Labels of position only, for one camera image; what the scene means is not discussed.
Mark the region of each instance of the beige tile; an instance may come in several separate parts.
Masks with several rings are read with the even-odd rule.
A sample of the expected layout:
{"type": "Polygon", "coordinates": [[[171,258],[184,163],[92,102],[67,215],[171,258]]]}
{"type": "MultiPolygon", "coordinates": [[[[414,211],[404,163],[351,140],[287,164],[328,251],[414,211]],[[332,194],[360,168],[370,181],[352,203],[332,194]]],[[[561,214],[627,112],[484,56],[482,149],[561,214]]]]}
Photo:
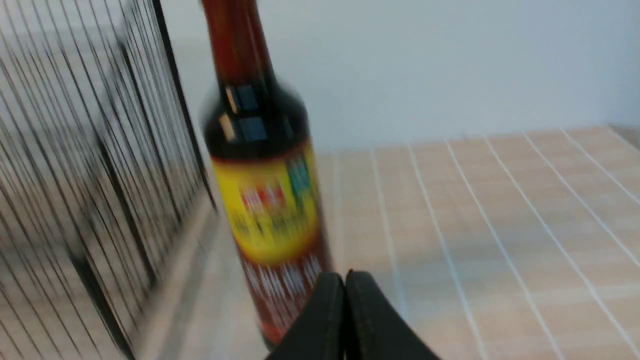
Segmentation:
{"type": "Polygon", "coordinates": [[[624,194],[624,191],[606,174],[568,176],[565,180],[580,197],[624,194]]]}
{"type": "Polygon", "coordinates": [[[456,151],[456,160],[464,168],[472,164],[495,164],[495,155],[489,148],[482,151],[456,151]]]}
{"type": "Polygon", "coordinates": [[[597,347],[579,347],[563,349],[566,360],[585,359],[615,359],[631,360],[637,359],[631,348],[624,345],[601,345],[597,347]]]}
{"type": "Polygon", "coordinates": [[[420,178],[425,187],[431,193],[432,186],[438,186],[447,183],[463,183],[464,180],[455,164],[450,166],[426,166],[419,167],[420,178]]]}
{"type": "Polygon", "coordinates": [[[344,254],[349,257],[367,256],[370,258],[387,258],[387,241],[384,234],[377,234],[370,238],[344,239],[344,254]]]}
{"type": "Polygon", "coordinates": [[[508,205],[522,200],[520,191],[508,178],[504,182],[472,183],[471,187],[482,206],[494,203],[508,205]]]}
{"type": "Polygon", "coordinates": [[[578,224],[581,222],[592,221],[593,215],[584,207],[574,208],[536,208],[540,217],[547,225],[552,224],[578,224]]]}
{"type": "Polygon", "coordinates": [[[526,302],[503,304],[495,311],[475,311],[476,324],[484,341],[542,338],[545,333],[526,302]]]}
{"type": "Polygon", "coordinates": [[[591,234],[558,236],[558,241],[569,254],[618,249],[618,244],[606,231],[599,229],[591,234]]]}
{"type": "Polygon", "coordinates": [[[488,206],[484,211],[496,231],[498,229],[530,229],[540,226],[540,220],[529,206],[519,204],[517,208],[488,206]]]}
{"type": "Polygon", "coordinates": [[[431,207],[435,210],[450,210],[475,205],[474,198],[464,182],[430,186],[428,196],[431,207]]]}
{"type": "Polygon", "coordinates": [[[584,287],[584,282],[568,261],[540,263],[538,266],[517,265],[517,268],[532,293],[584,287]]]}
{"type": "Polygon", "coordinates": [[[518,183],[547,184],[557,181],[557,175],[550,167],[510,169],[509,172],[518,183]]]}
{"type": "Polygon", "coordinates": [[[420,193],[420,183],[413,168],[397,169],[393,172],[380,174],[381,189],[385,193],[403,191],[411,188],[412,191],[420,193]]]}
{"type": "Polygon", "coordinates": [[[488,229],[477,206],[438,210],[436,220],[443,233],[478,232],[488,229]]]}
{"type": "Polygon", "coordinates": [[[410,318],[440,318],[464,313],[456,287],[450,279],[403,286],[403,289],[410,318]]]}
{"type": "Polygon", "coordinates": [[[382,213],[351,215],[343,212],[342,233],[345,239],[366,239],[384,235],[382,213]]]}
{"type": "Polygon", "coordinates": [[[562,252],[552,240],[515,241],[504,243],[509,257],[518,264],[536,261],[559,261],[564,259],[562,252]]]}
{"type": "Polygon", "coordinates": [[[595,301],[541,304],[538,309],[545,319],[549,331],[555,337],[614,329],[607,315],[595,301]]]}
{"type": "Polygon", "coordinates": [[[344,216],[360,216],[380,213],[377,193],[363,193],[360,196],[341,194],[341,209],[344,216]]]}
{"type": "Polygon", "coordinates": [[[486,231],[450,232],[443,237],[450,249],[467,245],[495,245],[495,237],[488,228],[486,231]]]}
{"type": "Polygon", "coordinates": [[[507,165],[510,165],[512,163],[529,163],[532,166],[540,164],[540,154],[538,154],[532,147],[530,147],[528,143],[526,143],[524,147],[499,147],[492,142],[492,146],[493,150],[496,152],[496,154],[498,154],[500,160],[507,165]]]}
{"type": "Polygon", "coordinates": [[[640,327],[640,297],[607,299],[604,302],[622,327],[640,327]]]}
{"type": "Polygon", "coordinates": [[[455,262],[503,260],[504,256],[495,243],[452,244],[449,254],[455,262]]]}
{"type": "Polygon", "coordinates": [[[462,168],[467,181],[474,185],[476,183],[510,183],[511,178],[504,171],[503,167],[495,161],[489,164],[469,164],[462,168]]]}
{"type": "Polygon", "coordinates": [[[387,211],[387,220],[393,237],[414,234],[430,235],[435,231],[431,213],[427,209],[387,211]]]}
{"type": "Polygon", "coordinates": [[[442,359],[480,360],[480,352],[476,343],[435,343],[428,344],[433,352],[442,359]]]}
{"type": "Polygon", "coordinates": [[[427,204],[420,188],[397,188],[383,191],[386,211],[408,211],[427,209],[427,204]]]}
{"type": "Polygon", "coordinates": [[[583,198],[589,208],[602,220],[628,216],[640,217],[640,204],[627,194],[600,195],[583,198]]]}
{"type": "Polygon", "coordinates": [[[496,233],[500,238],[501,242],[504,245],[508,243],[519,243],[519,242],[540,242],[540,241],[550,241],[551,237],[548,235],[547,231],[541,224],[538,224],[535,227],[530,228],[505,228],[505,229],[496,229],[496,233]]]}
{"type": "Polygon", "coordinates": [[[630,285],[640,283],[640,267],[622,255],[617,261],[579,264],[582,273],[594,286],[630,285]]]}
{"type": "Polygon", "coordinates": [[[505,261],[456,263],[460,283],[467,297],[491,297],[518,294],[522,290],[505,261]]]}
{"type": "Polygon", "coordinates": [[[431,237],[405,236],[394,238],[396,263],[399,266],[434,263],[445,259],[435,233],[431,237]]]}
{"type": "Polygon", "coordinates": [[[413,331],[427,344],[473,343],[474,337],[464,314],[412,320],[413,331]]]}
{"type": "Polygon", "coordinates": [[[510,360],[553,360],[557,358],[558,358],[558,355],[551,350],[535,351],[535,352],[529,352],[527,354],[514,355],[514,356],[507,357],[507,359],[510,359],[510,360]]]}

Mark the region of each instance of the bottle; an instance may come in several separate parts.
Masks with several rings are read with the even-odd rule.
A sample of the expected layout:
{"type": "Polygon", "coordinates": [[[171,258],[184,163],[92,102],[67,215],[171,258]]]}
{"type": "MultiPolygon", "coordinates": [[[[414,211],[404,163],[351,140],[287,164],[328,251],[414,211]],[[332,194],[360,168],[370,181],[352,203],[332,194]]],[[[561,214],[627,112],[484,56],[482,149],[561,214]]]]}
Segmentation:
{"type": "Polygon", "coordinates": [[[302,102],[273,73],[256,0],[203,0],[220,98],[204,135],[272,350],[332,271],[302,102]]]}

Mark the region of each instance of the white grout line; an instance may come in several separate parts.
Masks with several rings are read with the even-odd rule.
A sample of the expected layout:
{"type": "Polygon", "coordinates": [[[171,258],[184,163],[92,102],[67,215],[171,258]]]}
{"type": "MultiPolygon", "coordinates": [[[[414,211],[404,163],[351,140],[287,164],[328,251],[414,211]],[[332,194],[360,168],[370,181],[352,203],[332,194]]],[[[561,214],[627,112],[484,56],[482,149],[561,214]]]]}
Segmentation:
{"type": "Polygon", "coordinates": [[[453,151],[453,148],[451,147],[449,142],[446,142],[446,144],[447,144],[447,147],[449,148],[449,152],[451,153],[451,157],[453,158],[453,161],[456,163],[456,167],[458,168],[458,171],[460,172],[460,176],[462,176],[462,180],[464,180],[467,188],[469,189],[469,192],[471,193],[471,196],[474,198],[474,201],[476,202],[476,205],[477,205],[478,209],[480,210],[480,214],[484,218],[484,221],[486,222],[486,225],[489,227],[489,231],[491,231],[491,234],[493,235],[493,238],[495,239],[496,244],[500,248],[500,252],[504,256],[504,259],[507,261],[507,264],[509,265],[509,267],[511,268],[511,271],[513,272],[513,275],[515,275],[516,280],[518,281],[518,284],[520,285],[520,289],[522,289],[522,292],[524,292],[524,295],[527,298],[527,302],[529,303],[529,306],[531,306],[531,310],[533,310],[533,313],[536,316],[536,319],[538,320],[538,323],[540,323],[540,326],[542,326],[542,329],[545,332],[545,334],[547,335],[547,338],[549,339],[549,342],[551,342],[551,346],[554,349],[554,352],[556,353],[556,355],[558,356],[558,359],[564,359],[564,355],[560,351],[560,347],[558,346],[558,344],[556,342],[556,339],[554,338],[553,334],[551,334],[551,331],[547,327],[547,323],[545,323],[545,319],[540,314],[540,311],[538,310],[538,307],[536,306],[536,303],[534,302],[533,296],[529,292],[529,289],[527,288],[527,285],[525,284],[524,280],[520,276],[520,273],[518,272],[518,269],[514,265],[514,263],[511,260],[511,258],[509,257],[509,253],[504,248],[504,246],[502,244],[502,241],[500,240],[500,237],[495,232],[495,229],[493,228],[493,225],[491,224],[491,221],[489,220],[487,214],[484,212],[484,208],[482,207],[482,205],[480,205],[480,201],[477,199],[476,194],[474,193],[473,188],[471,187],[471,184],[469,184],[469,181],[467,180],[467,177],[466,177],[464,171],[462,171],[462,167],[458,163],[458,159],[456,159],[456,155],[455,155],[455,153],[453,151]]]}
{"type": "MultiPolygon", "coordinates": [[[[529,139],[529,137],[526,135],[526,133],[524,133],[526,139],[529,141],[529,143],[533,146],[534,149],[535,146],[533,145],[533,143],[531,142],[531,140],[529,139]]],[[[502,160],[500,159],[500,157],[498,156],[498,154],[493,150],[493,147],[491,146],[491,143],[489,142],[488,139],[486,139],[486,143],[489,145],[489,148],[491,149],[491,151],[493,152],[493,154],[495,155],[495,158],[498,160],[498,162],[500,162],[500,164],[502,165],[503,169],[507,172],[507,175],[509,176],[509,178],[511,178],[511,181],[515,184],[515,186],[518,188],[518,191],[520,192],[520,195],[522,195],[522,197],[524,198],[524,200],[527,202],[527,204],[529,205],[529,207],[531,208],[531,211],[533,211],[533,213],[536,215],[536,217],[538,218],[538,220],[540,221],[540,223],[542,224],[542,226],[545,228],[545,231],[547,232],[547,234],[551,237],[551,239],[556,243],[556,247],[560,250],[560,252],[563,253],[563,255],[566,257],[566,259],[569,261],[569,264],[571,265],[571,267],[573,268],[573,270],[576,272],[576,274],[578,274],[578,276],[582,279],[582,282],[584,282],[584,284],[587,286],[587,289],[589,290],[589,292],[591,293],[591,296],[593,297],[593,299],[598,303],[598,305],[600,306],[600,308],[602,309],[602,311],[604,311],[604,313],[607,315],[607,317],[609,318],[609,321],[611,321],[611,323],[613,323],[613,325],[615,326],[615,328],[618,330],[618,332],[622,335],[622,338],[625,340],[625,342],[627,342],[627,345],[629,345],[631,347],[631,349],[633,350],[634,354],[636,355],[637,358],[640,359],[640,352],[638,351],[638,349],[636,348],[635,344],[633,343],[633,341],[629,338],[628,334],[625,332],[624,328],[620,325],[620,323],[618,323],[618,321],[616,320],[615,316],[613,316],[613,314],[609,311],[609,309],[607,308],[607,306],[604,304],[604,302],[602,301],[602,299],[600,298],[598,292],[596,291],[595,287],[593,286],[593,284],[591,283],[591,281],[586,277],[586,275],[584,275],[584,273],[582,272],[582,270],[580,270],[580,267],[578,266],[578,264],[576,264],[576,262],[573,260],[573,258],[571,257],[571,255],[569,255],[569,253],[566,251],[566,249],[562,246],[562,244],[560,243],[560,241],[557,239],[556,235],[553,233],[553,231],[551,231],[551,228],[549,227],[549,225],[547,225],[547,223],[544,221],[544,219],[542,218],[542,216],[540,215],[540,213],[538,213],[538,210],[536,209],[536,207],[533,205],[533,203],[529,200],[529,198],[526,196],[526,194],[524,193],[524,191],[522,190],[522,188],[520,187],[520,185],[518,184],[518,182],[516,181],[516,179],[513,177],[513,175],[511,175],[511,172],[509,171],[509,169],[507,169],[507,167],[504,165],[504,163],[502,162],[502,160]]]]}
{"type": "Polygon", "coordinates": [[[632,150],[640,152],[640,149],[638,149],[637,147],[635,147],[634,144],[632,144],[629,140],[627,140],[624,136],[620,135],[617,131],[615,131],[614,129],[612,129],[611,127],[609,127],[609,131],[613,133],[613,135],[618,138],[620,141],[622,141],[623,143],[625,143],[628,147],[630,147],[632,150]]]}
{"type": "Polygon", "coordinates": [[[462,302],[462,307],[465,311],[465,315],[467,316],[467,321],[469,322],[469,326],[471,327],[471,331],[473,332],[474,338],[476,339],[476,345],[478,347],[478,351],[480,352],[480,357],[484,360],[487,360],[489,357],[486,353],[486,347],[482,340],[482,336],[480,335],[480,330],[478,330],[478,326],[476,324],[476,319],[474,318],[473,313],[471,312],[471,307],[469,306],[469,302],[467,300],[467,296],[465,295],[465,290],[462,287],[462,283],[460,283],[460,278],[458,277],[458,271],[456,270],[455,265],[453,264],[453,260],[451,259],[451,255],[449,254],[449,248],[444,240],[444,236],[440,230],[440,226],[438,225],[438,220],[436,219],[436,213],[433,210],[433,206],[431,205],[431,200],[429,199],[429,193],[427,192],[426,186],[424,186],[424,182],[422,181],[422,176],[420,175],[420,171],[418,170],[418,164],[415,161],[415,155],[413,153],[413,149],[410,144],[407,144],[407,148],[409,148],[409,155],[411,156],[411,164],[413,165],[413,170],[415,171],[415,175],[418,178],[418,183],[420,184],[420,189],[422,190],[422,196],[424,197],[424,201],[429,208],[429,214],[431,214],[431,219],[433,220],[433,226],[438,233],[438,239],[440,240],[440,246],[442,247],[442,251],[444,252],[445,259],[447,260],[447,265],[449,266],[449,272],[451,273],[451,277],[453,278],[453,283],[456,286],[456,291],[458,292],[458,296],[460,301],[462,302]]]}
{"type": "Polygon", "coordinates": [[[389,262],[391,263],[391,272],[393,275],[394,287],[396,288],[396,295],[398,296],[398,306],[400,315],[406,320],[408,316],[406,308],[406,299],[404,296],[404,289],[402,287],[402,278],[400,278],[400,271],[398,270],[398,264],[396,259],[396,250],[394,248],[394,241],[391,237],[391,229],[389,227],[389,218],[387,215],[387,209],[385,207],[385,196],[382,194],[382,183],[380,182],[380,173],[378,171],[378,162],[376,161],[376,154],[373,151],[373,147],[369,148],[371,153],[371,162],[373,164],[373,174],[376,180],[376,189],[378,191],[378,202],[380,203],[380,211],[382,212],[382,227],[385,230],[385,237],[387,240],[387,251],[389,253],[389,262]]]}
{"type": "Polygon", "coordinates": [[[333,226],[336,239],[333,239],[335,247],[335,271],[342,271],[344,266],[344,234],[342,233],[342,189],[340,188],[340,159],[337,152],[332,155],[333,160],[333,226]]]}
{"type": "Polygon", "coordinates": [[[534,144],[533,141],[531,141],[527,133],[523,132],[523,134],[524,134],[524,137],[527,139],[527,141],[531,144],[533,149],[538,153],[538,155],[540,155],[542,160],[544,160],[547,166],[550,167],[551,170],[553,170],[553,172],[556,174],[558,179],[560,179],[560,181],[562,181],[562,183],[567,187],[567,189],[569,189],[569,191],[573,194],[573,196],[575,196],[575,198],[578,199],[578,201],[580,201],[582,206],[584,206],[584,208],[589,212],[589,214],[591,214],[591,216],[596,220],[596,222],[598,222],[598,224],[607,232],[607,234],[611,236],[611,238],[618,244],[620,249],[622,249],[622,251],[625,252],[625,254],[631,259],[631,261],[633,261],[634,264],[636,264],[636,266],[640,267],[640,261],[638,261],[634,253],[631,252],[631,250],[629,250],[627,246],[625,246],[625,244],[622,243],[622,241],[620,241],[620,239],[618,239],[618,237],[613,233],[613,231],[609,229],[609,226],[607,226],[607,224],[605,224],[605,222],[602,221],[602,219],[598,215],[596,215],[596,213],[589,207],[589,204],[587,204],[587,202],[584,201],[584,199],[580,197],[580,195],[578,195],[577,192],[575,192],[575,190],[571,187],[571,185],[567,183],[566,179],[556,170],[553,164],[551,164],[551,161],[549,161],[544,155],[542,155],[542,152],[540,152],[536,144],[534,144]]]}
{"type": "Polygon", "coordinates": [[[632,192],[627,190],[627,188],[625,188],[624,185],[622,185],[606,168],[604,168],[596,159],[594,159],[589,154],[589,152],[582,145],[580,145],[578,141],[572,138],[571,135],[569,135],[565,130],[562,130],[562,132],[569,139],[569,141],[571,141],[571,143],[574,146],[580,149],[587,156],[587,158],[589,158],[589,160],[591,160],[595,165],[597,165],[600,168],[600,170],[604,171],[604,173],[607,174],[607,176],[609,176],[609,178],[613,180],[613,182],[616,183],[616,185],[618,185],[627,195],[629,195],[631,199],[633,199],[636,203],[640,204],[640,199],[638,199],[632,192]]]}

